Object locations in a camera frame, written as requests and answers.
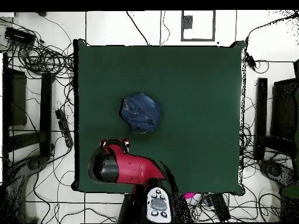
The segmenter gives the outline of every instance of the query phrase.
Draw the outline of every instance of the pink object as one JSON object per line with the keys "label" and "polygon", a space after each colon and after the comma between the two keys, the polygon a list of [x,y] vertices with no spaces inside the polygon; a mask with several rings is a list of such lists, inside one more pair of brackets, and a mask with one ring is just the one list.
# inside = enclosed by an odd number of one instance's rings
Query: pink object
{"label": "pink object", "polygon": [[193,198],[196,193],[186,193],[184,196],[186,199]]}

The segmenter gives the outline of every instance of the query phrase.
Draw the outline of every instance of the green tabletop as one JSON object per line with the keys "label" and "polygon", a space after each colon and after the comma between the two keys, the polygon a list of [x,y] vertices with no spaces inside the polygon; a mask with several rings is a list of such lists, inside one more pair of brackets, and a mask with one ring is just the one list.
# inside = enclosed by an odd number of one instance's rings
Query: green tabletop
{"label": "green tabletop", "polygon": [[[101,139],[128,137],[130,153],[166,164],[181,193],[241,194],[242,47],[87,46],[78,40],[78,190],[131,192],[131,185],[95,183],[87,172]],[[132,134],[119,110],[123,98],[140,92],[161,103],[162,121],[155,132]]]}

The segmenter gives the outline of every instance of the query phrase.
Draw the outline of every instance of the white controller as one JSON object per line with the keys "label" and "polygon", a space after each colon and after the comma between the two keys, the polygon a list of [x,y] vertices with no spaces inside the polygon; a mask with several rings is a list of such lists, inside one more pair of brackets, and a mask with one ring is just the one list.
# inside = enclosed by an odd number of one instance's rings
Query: white controller
{"label": "white controller", "polygon": [[147,194],[147,219],[156,223],[170,223],[171,209],[167,193],[155,187]]}

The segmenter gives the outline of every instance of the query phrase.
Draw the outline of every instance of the blue jeans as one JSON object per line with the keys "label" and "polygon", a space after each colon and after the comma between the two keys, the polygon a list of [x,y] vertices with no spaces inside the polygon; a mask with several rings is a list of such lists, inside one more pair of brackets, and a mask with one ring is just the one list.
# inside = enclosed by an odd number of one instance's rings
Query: blue jeans
{"label": "blue jeans", "polygon": [[132,132],[154,131],[161,121],[162,107],[143,93],[123,99],[120,116],[129,123]]}

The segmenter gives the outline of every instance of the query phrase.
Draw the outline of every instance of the white tiled floor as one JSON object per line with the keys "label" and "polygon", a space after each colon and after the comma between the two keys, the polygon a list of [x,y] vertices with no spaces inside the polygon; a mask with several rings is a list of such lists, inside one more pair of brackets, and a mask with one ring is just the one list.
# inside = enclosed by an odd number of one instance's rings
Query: white tiled floor
{"label": "white tiled floor", "polygon": [[[142,31],[151,45],[159,45],[160,38],[160,11],[148,11],[148,12],[129,12],[132,18],[135,20],[137,26]],[[238,10],[237,12],[237,24],[236,24],[236,11],[235,10],[217,10],[216,11],[216,41],[219,42],[219,46],[229,46],[237,40],[244,40],[249,32],[260,25],[264,25],[272,20],[283,18],[286,14],[290,14],[286,11],[266,11],[266,10]],[[133,23],[126,15],[126,12],[47,12],[46,16],[49,20],[58,23],[67,33],[55,23],[51,23],[48,20],[40,17],[36,13],[17,13],[13,21],[21,26],[27,27],[40,33],[41,38],[45,41],[45,45],[53,45],[60,49],[65,49],[70,40],[73,39],[86,39],[90,45],[107,45],[107,44],[119,44],[119,45],[139,45],[144,46],[145,41],[138,33]],[[207,43],[183,43],[180,41],[180,11],[166,11],[164,18],[165,25],[170,30],[170,36],[168,41],[164,45],[168,46],[181,46],[181,45],[208,45]],[[271,25],[254,31],[249,39],[248,53],[252,54],[255,60],[275,60],[275,61],[295,61],[299,59],[299,36],[295,28],[298,25],[295,20],[280,22],[277,25]],[[162,25],[161,36],[162,42],[167,39],[167,29]],[[68,52],[72,53],[73,48],[70,46]],[[260,71],[262,72],[265,67],[265,63],[262,63]],[[272,84],[275,81],[283,79],[289,79],[294,77],[293,65],[290,62],[271,62],[269,70],[260,75],[249,67],[246,73],[246,96],[250,97],[255,103],[255,85],[258,77],[268,78],[268,97],[272,94]],[[61,83],[68,83],[67,79],[61,79]],[[40,81],[37,79],[27,80],[27,99],[35,97],[40,102],[40,96],[34,93],[40,92]],[[58,83],[53,83],[53,108],[56,109],[59,106],[59,101],[64,102],[65,96],[63,93],[63,87]],[[251,106],[251,101],[246,98],[246,108]],[[271,101],[268,101],[268,110],[270,111]],[[27,113],[31,117],[33,124],[39,129],[39,109],[40,106],[35,100],[27,101]],[[74,116],[72,114],[74,107],[66,107],[65,110],[69,115],[69,122],[73,122]],[[250,124],[253,121],[254,108],[252,107],[245,114],[245,122]],[[267,122],[267,128],[269,131],[270,119]],[[15,130],[32,130],[32,125],[28,121],[25,127],[14,127]],[[59,131],[55,114],[53,113],[52,130]],[[21,131],[15,131],[15,134],[22,133]],[[60,137],[59,132],[53,132],[52,140],[56,140]],[[38,145],[33,145],[24,149],[17,150],[10,153],[10,159],[15,162],[26,157],[31,151],[38,148]],[[56,154],[58,157],[67,151],[64,140],[61,138],[57,141]],[[106,218],[99,216],[91,210],[86,210],[76,215],[66,214],[76,213],[83,211],[85,208],[92,208],[96,212],[107,215],[110,217],[117,217],[120,210],[120,203],[122,203],[123,195],[116,194],[86,194],[81,192],[74,192],[69,186],[74,180],[74,151],[68,154],[60,163],[61,159],[49,164],[41,173],[39,177],[38,187],[36,189],[39,196],[43,197],[50,203],[50,212],[44,220],[44,223],[57,223],[54,217],[54,208],[59,203],[59,221],[62,223],[100,223]],[[57,178],[65,185],[60,184],[59,192],[58,180],[53,174],[53,167]],[[248,167],[244,170],[243,183],[248,187],[257,197],[264,193],[277,194],[277,187],[275,184],[265,177],[253,167]],[[32,193],[33,184],[36,181],[36,176],[33,176],[28,182],[26,195],[26,209],[29,217],[38,217],[39,222],[42,220],[46,212],[48,211],[48,205],[39,201],[39,199]],[[246,190],[246,194],[242,197],[234,197],[230,195],[230,209],[231,214],[235,217],[250,218],[250,214],[255,216],[257,210],[255,208],[233,208],[243,202],[254,201],[253,194]],[[114,202],[119,204],[103,204],[105,202]],[[266,207],[275,205],[279,207],[279,202],[273,197],[264,197],[262,204]],[[254,207],[254,202],[248,202],[244,204],[245,207]],[[265,216],[268,221],[276,221],[277,218],[273,215]]]}

